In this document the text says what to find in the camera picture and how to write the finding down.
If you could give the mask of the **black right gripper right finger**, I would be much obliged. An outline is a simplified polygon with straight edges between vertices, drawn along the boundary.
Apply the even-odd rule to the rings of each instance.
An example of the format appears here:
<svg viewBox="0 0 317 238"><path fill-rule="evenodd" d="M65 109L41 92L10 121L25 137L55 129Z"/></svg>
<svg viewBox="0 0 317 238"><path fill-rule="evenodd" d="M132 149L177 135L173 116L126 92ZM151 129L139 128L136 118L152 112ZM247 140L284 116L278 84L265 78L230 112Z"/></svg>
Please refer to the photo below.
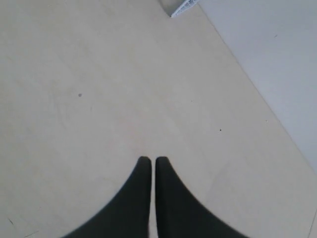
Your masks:
<svg viewBox="0 0 317 238"><path fill-rule="evenodd" d="M167 157L156 159L155 204L160 238L244 237L194 197Z"/></svg>

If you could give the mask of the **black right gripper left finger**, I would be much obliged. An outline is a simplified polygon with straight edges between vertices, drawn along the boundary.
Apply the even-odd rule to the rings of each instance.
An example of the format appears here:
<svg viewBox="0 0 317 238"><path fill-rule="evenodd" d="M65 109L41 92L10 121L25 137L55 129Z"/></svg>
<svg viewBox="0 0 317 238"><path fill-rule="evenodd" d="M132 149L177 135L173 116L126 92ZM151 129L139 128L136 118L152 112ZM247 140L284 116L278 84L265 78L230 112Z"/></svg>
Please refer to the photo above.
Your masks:
<svg viewBox="0 0 317 238"><path fill-rule="evenodd" d="M148 238L152 164L140 157L112 200L66 238Z"/></svg>

